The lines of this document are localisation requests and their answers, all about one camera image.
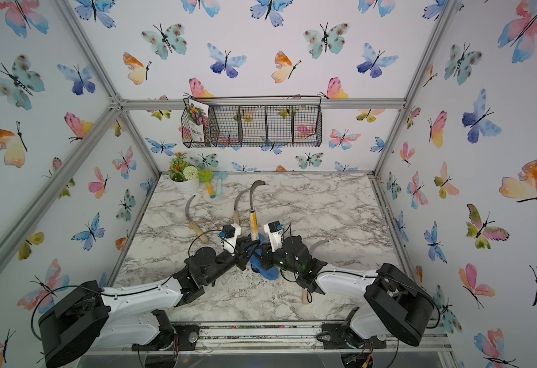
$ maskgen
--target yellow handle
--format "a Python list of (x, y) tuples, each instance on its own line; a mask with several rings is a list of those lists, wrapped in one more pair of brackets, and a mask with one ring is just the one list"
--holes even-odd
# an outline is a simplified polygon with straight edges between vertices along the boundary
[(207, 192), (209, 193), (210, 198), (215, 198), (215, 193), (213, 192), (213, 188), (211, 187), (211, 184), (207, 181)]
[(201, 228), (199, 227), (199, 225), (197, 225), (195, 221), (189, 221), (189, 226), (191, 226), (191, 229), (193, 229), (195, 231), (195, 234), (199, 236), (199, 240), (201, 240), (203, 244), (207, 244), (209, 239), (207, 238), (206, 235), (203, 235), (203, 232), (201, 231)]

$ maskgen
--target blue butterfly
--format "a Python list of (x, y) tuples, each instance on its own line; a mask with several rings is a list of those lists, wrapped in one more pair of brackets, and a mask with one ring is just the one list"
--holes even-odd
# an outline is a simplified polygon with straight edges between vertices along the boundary
[(131, 208), (135, 206), (135, 198), (133, 195), (130, 195), (130, 190), (125, 190), (125, 195), (123, 197), (123, 201), (120, 201), (123, 207), (120, 208), (119, 211), (117, 211), (116, 218), (119, 220), (120, 218), (123, 218), (125, 221), (131, 220)]
[(434, 225), (432, 225), (432, 233), (430, 233), (428, 230), (424, 233), (424, 239), (429, 243), (430, 249), (428, 251), (428, 257), (430, 257), (430, 260), (434, 261), (436, 259), (436, 255), (438, 255), (438, 258), (442, 260), (442, 262), (446, 262), (446, 258), (444, 258), (444, 253), (442, 252), (442, 249), (440, 249), (440, 246), (442, 245), (440, 241), (438, 241), (438, 226), (436, 225), (436, 221), (434, 221)]
[(257, 171), (258, 170), (256, 167), (246, 168), (246, 166), (238, 165), (235, 162), (232, 162), (232, 166), (234, 166), (235, 171)]
[(375, 143), (377, 143), (377, 145), (371, 147), (371, 152), (380, 152), (385, 148), (385, 142), (377, 136), (375, 137)]
[(496, 136), (501, 133), (501, 128), (495, 125), (493, 122), (485, 119), (486, 116), (491, 115), (489, 109), (485, 112), (485, 88), (479, 92), (479, 96), (475, 102), (473, 102), (473, 112), (463, 114), (463, 126), (471, 127), (467, 134), (467, 140), (471, 143), (477, 143), (479, 140), (479, 132), (484, 136)]
[(272, 26), (278, 27), (283, 25), (283, 18), (277, 12), (287, 8), (293, 0), (256, 0), (260, 4), (256, 4), (250, 7), (252, 12), (252, 18), (260, 19), (265, 13), (265, 20), (270, 18)]
[(77, 0), (81, 5), (74, 8), (78, 16), (88, 21), (93, 18), (97, 21), (97, 18), (103, 23), (104, 26), (111, 28), (115, 27), (116, 23), (105, 13), (109, 13), (109, 10), (115, 5), (115, 0)]
[(402, 238), (406, 241), (406, 243), (409, 242), (410, 240), (407, 238), (407, 234), (405, 231), (406, 225), (403, 223), (403, 211), (400, 211), (397, 220), (394, 218), (393, 221), (395, 221), (397, 230), (399, 230), (399, 233), (402, 235)]
[(154, 178), (149, 178), (148, 181), (144, 181), (140, 184), (140, 188), (146, 191), (146, 195), (149, 195), (154, 190), (155, 185), (156, 181)]
[(87, 228), (88, 230), (79, 232), (78, 234), (74, 235), (71, 240), (84, 240), (85, 243), (82, 248), (89, 251), (93, 247), (93, 241), (96, 241), (97, 238), (102, 238), (105, 234), (105, 229), (103, 227), (99, 227), (99, 212), (97, 212), (95, 218), (93, 218), (93, 223), (90, 227), (87, 222)]
[(214, 73), (221, 74), (225, 70), (228, 77), (238, 77), (238, 72), (234, 68), (240, 68), (246, 62), (246, 55), (228, 58), (231, 51), (221, 52), (212, 44), (207, 44), (207, 49), (209, 56), (215, 59), (215, 64), (209, 66)]
[(306, 153), (306, 156), (307, 157), (295, 156), (299, 167), (303, 170), (305, 170), (308, 166), (311, 165), (314, 165), (315, 167), (319, 167), (320, 165), (322, 165), (322, 159), (320, 157), (324, 156), (323, 153), (314, 153), (313, 155), (311, 153)]
[(438, 13), (440, 13), (446, 0), (435, 0), (435, 1), (436, 1), (436, 4), (432, 4), (424, 8), (424, 15), (421, 16), (422, 18), (430, 19), (434, 17), (435, 15), (438, 15)]
[(58, 64), (57, 68), (62, 72), (62, 74), (64, 74), (67, 80), (74, 82), (73, 93), (75, 95), (82, 95), (84, 93), (84, 90), (82, 89), (83, 87), (87, 88), (87, 91), (91, 93), (95, 92), (95, 83), (88, 81), (93, 77), (88, 67), (85, 67), (85, 69), (79, 71), (78, 65), (74, 67), (74, 70), (72, 70), (71, 68), (65, 67), (62, 64)]
[(381, 52), (379, 50), (379, 53), (376, 53), (373, 47), (367, 42), (364, 45), (364, 52), (363, 52), (363, 58), (366, 60), (364, 63), (359, 64), (356, 66), (359, 73), (364, 74), (367, 70), (371, 70), (370, 75), (371, 78), (378, 78), (383, 73), (381, 70), (381, 67), (386, 68), (392, 63), (395, 63), (397, 58), (399, 56), (393, 55), (393, 56), (383, 56), (381, 55), (385, 51)]
[(334, 168), (336, 171), (357, 171), (359, 169), (358, 167), (348, 167), (348, 165), (342, 166), (338, 161), (334, 162)]
[(167, 143), (167, 144), (164, 144), (164, 141), (162, 141), (161, 143), (158, 143), (156, 141), (153, 141), (151, 140), (150, 138), (145, 138), (148, 143), (152, 144), (152, 147), (150, 147), (150, 151), (154, 152), (154, 153), (166, 153), (167, 156), (172, 156), (174, 155), (174, 153), (171, 151), (171, 149), (174, 148), (174, 146), (176, 146), (176, 143)]
[(260, 149), (263, 151), (269, 151), (269, 152), (272, 151), (272, 153), (274, 153), (275, 155), (280, 155), (282, 151), (279, 147), (283, 147), (285, 145), (284, 143), (276, 143), (276, 142), (271, 142), (269, 140), (267, 140), (265, 144), (266, 145), (260, 147)]

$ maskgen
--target wall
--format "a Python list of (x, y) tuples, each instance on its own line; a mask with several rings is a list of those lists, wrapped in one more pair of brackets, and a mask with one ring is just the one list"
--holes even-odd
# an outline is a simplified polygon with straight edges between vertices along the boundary
[[(537, 1), (528, 2), (537, 6)], [(537, 33), (537, 22), (524, 36), (528, 44), (534, 38), (531, 57), (519, 59), (516, 46), (498, 47), (504, 27), (522, 19), (527, 8), (524, 4), (524, 1), (464, 3), (433, 59), (439, 75), (416, 97), (414, 105), (421, 108), (421, 113), (410, 129), (405, 124), (400, 127), (392, 145), (394, 152), (382, 169), (383, 187), (389, 172), (401, 186), (397, 199), (385, 190), (387, 199), (396, 218), (403, 212), (405, 229), (402, 230), (409, 240), (404, 244), (413, 267), (421, 270), (423, 285), (432, 295), (440, 285), (446, 298), (443, 305), (450, 305), (451, 313), (444, 313), (447, 318), (444, 323), (453, 326), (448, 328), (448, 336), (457, 361), (462, 360), (465, 367), (498, 366), (496, 358), (515, 359), (510, 363), (518, 367), (537, 364), (537, 282), (529, 267), (537, 270), (537, 200), (519, 202), (537, 197), (537, 162), (534, 162), (537, 160), (537, 36), (532, 35)], [(516, 15), (516, 6), (520, 15)], [(526, 23), (517, 21), (514, 25), (521, 31)], [(451, 46), (456, 44), (462, 49), (464, 42), (470, 43), (468, 52), (479, 51), (482, 55), (472, 66), (471, 76), (459, 85), (457, 77), (445, 80), (443, 69), (449, 62)], [(490, 129), (482, 120), (478, 124), (491, 134), (480, 135), (478, 142), (471, 143), (467, 139), (471, 128), (463, 126), (463, 114), (473, 113), (473, 103), (482, 89), (486, 91), (486, 104), (476, 106), (479, 114), (490, 108), (489, 113), (494, 114), (486, 119), (501, 129)], [(441, 111), (447, 113), (447, 119), (443, 143), (437, 148), (434, 141), (428, 142), (427, 120), (434, 123)], [(472, 122), (480, 117), (472, 117)], [(437, 130), (434, 129), (434, 135), (439, 143)], [(404, 142), (409, 150), (415, 149), (408, 159), (410, 164), (400, 157)], [(444, 162), (451, 178), (449, 184), (459, 192), (441, 198), (434, 181), (440, 177)], [(524, 179), (523, 166), (532, 162), (534, 169), (526, 167), (528, 173)], [(420, 185), (425, 184), (421, 192), (428, 201), (417, 210), (412, 208), (412, 197), (407, 190), (415, 173), (419, 173)], [(484, 234), (493, 238), (488, 240), (490, 248), (476, 247), (475, 238), (466, 236), (470, 227), (466, 223), (472, 222), (468, 204), (476, 206), (482, 222), (490, 214), (489, 221), (495, 223), (489, 226), (505, 230), (484, 229)], [(442, 244), (439, 249), (446, 262), (435, 252), (434, 261), (428, 256), (432, 248), (428, 244), (436, 241), (427, 241), (425, 231), (430, 232), (434, 223), (438, 231), (436, 241)], [(467, 280), (467, 275), (474, 274), (475, 269), (471, 266), (467, 269), (468, 264), (476, 267), (476, 285), (473, 278), (469, 284), (483, 306), (477, 304), (459, 275), (462, 270)], [(455, 323), (447, 323), (453, 315), (462, 331), (454, 327)], [(489, 341), (483, 345), (486, 337)], [(496, 364), (492, 365), (488, 358), (493, 358)]]
[[(0, 6), (8, 4), (12, 3), (0, 2)], [(16, 121), (19, 121), (19, 131), (25, 144), (23, 148), (17, 136), (11, 139), (3, 137), (10, 133), (0, 132), (0, 141), (6, 143), (7, 148), (0, 151), (0, 239), (48, 180), (43, 175), (49, 175), (52, 158), (58, 157), (66, 162), (80, 143), (78, 140), (68, 143), (68, 137), (75, 135), (64, 116), (71, 113), (83, 121), (95, 122), (108, 103), (95, 77), (89, 81), (96, 84), (93, 93), (84, 90), (82, 95), (76, 95), (71, 91), (73, 81), (66, 80), (57, 68), (58, 64), (69, 68), (78, 64), (82, 70), (87, 61), (81, 56), (55, 8), (42, 2), (37, 9), (32, 9), (40, 15), (29, 13), (29, 21), (36, 21), (41, 31), (34, 26), (26, 26), (23, 28), (25, 36), (17, 35), (8, 25), (10, 19), (21, 18), (19, 12), (15, 8), (9, 11), (13, 16), (6, 22), (7, 11), (7, 8), (0, 9), (0, 70), (3, 70), (3, 63), (13, 74), (14, 60), (20, 54), (27, 55), (31, 63), (29, 69), (40, 75), (41, 82), (33, 77), (34, 82), (30, 84), (35, 85), (35, 89), (29, 91), (33, 96), (20, 97), (21, 105), (25, 107), (16, 107), (15, 99), (10, 104), (7, 97), (0, 96), (0, 129), (17, 134)], [(47, 28), (39, 17), (45, 18)], [(21, 28), (14, 27), (22, 34)], [(2, 73), (0, 78), (9, 79)], [(7, 86), (13, 86), (13, 83), (9, 82)], [(63, 202), (72, 200), (74, 191), (71, 198), (60, 199)]]
[[(119, 151), (128, 159), (125, 153), (129, 147), (133, 149), (136, 167), (130, 170), (126, 179), (112, 160), (121, 158)], [(98, 192), (89, 191), (90, 183), (99, 181), (95, 174), (96, 167), (107, 183), (100, 198), (96, 198)], [(15, 332), (9, 339), (6, 356), (11, 364), (33, 367), (42, 357), (41, 343), (32, 335), (29, 320), (39, 298), (47, 292), (41, 291), (41, 287), (32, 282), (39, 280), (51, 289), (79, 285), (88, 280), (105, 284), (123, 250), (124, 238), (144, 208), (147, 182), (150, 179), (155, 183), (154, 173), (129, 134), (122, 131), (120, 136), (116, 136), (115, 129), (107, 131), (73, 179), (75, 186), (70, 188), (71, 197), (54, 202), (38, 223), (34, 231), (36, 235), (28, 238), (30, 243), (27, 246), (31, 254), (27, 254), (26, 259), (20, 259), (21, 252), (15, 254), (0, 275), (0, 343), (3, 343), (9, 330)], [(135, 200), (135, 206), (129, 208), (131, 218), (128, 221), (125, 217), (117, 217), (126, 190)], [(97, 230), (96, 241), (90, 248), (85, 241), (73, 240), (75, 235), (81, 237), (79, 232), (88, 230), (87, 224), (92, 223), (97, 214), (99, 222), (93, 230), (104, 229), (102, 237), (98, 236), (100, 231)], [(62, 298), (71, 290), (59, 290), (55, 295)], [(36, 332), (37, 320), (50, 308), (48, 302), (51, 299), (50, 296), (40, 303), (34, 319)]]

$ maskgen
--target white marble surface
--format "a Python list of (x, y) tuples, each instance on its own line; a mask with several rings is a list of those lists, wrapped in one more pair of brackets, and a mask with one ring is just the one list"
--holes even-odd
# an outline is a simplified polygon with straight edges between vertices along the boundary
[[(382, 263), (397, 265), (387, 228), (366, 174), (242, 174), (228, 175), (223, 195), (211, 199), (204, 184), (190, 207), (191, 217), (203, 231), (232, 222), (237, 193), (255, 180), (254, 206), (259, 232), (262, 225), (279, 220), (291, 223), (293, 235), (302, 236), (310, 247), (318, 240), (313, 256), (335, 266), (358, 270), (376, 269)], [(168, 277), (184, 266), (187, 247), (195, 237), (185, 217), (187, 198), (168, 177), (160, 179), (140, 228), (116, 278), (116, 286), (130, 286)], [(248, 196), (238, 203), (242, 233), (249, 233)], [(221, 251), (217, 234), (209, 233), (207, 244)], [(195, 242), (195, 249), (203, 246)], [(287, 278), (294, 279), (292, 273)], [(280, 276), (268, 281), (248, 269), (234, 267), (217, 280), (215, 287), (189, 305), (172, 309), (174, 321), (258, 321), (344, 319), (364, 300), (313, 293), (313, 302), (301, 303), (302, 289)]]

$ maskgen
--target wooden handle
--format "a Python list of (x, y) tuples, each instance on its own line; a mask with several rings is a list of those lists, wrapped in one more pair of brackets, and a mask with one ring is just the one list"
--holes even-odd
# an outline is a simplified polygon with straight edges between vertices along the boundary
[(232, 220), (234, 220), (234, 224), (240, 225), (240, 214), (238, 213), (238, 210), (234, 210), (234, 216), (232, 216)]
[(199, 227), (199, 225), (197, 225), (195, 221), (189, 221), (189, 226), (191, 226), (191, 229), (193, 229), (195, 231), (195, 234), (199, 236), (199, 240), (201, 240), (203, 244), (207, 244), (209, 239), (207, 238), (206, 235), (203, 235), (203, 232), (201, 231), (201, 228)]

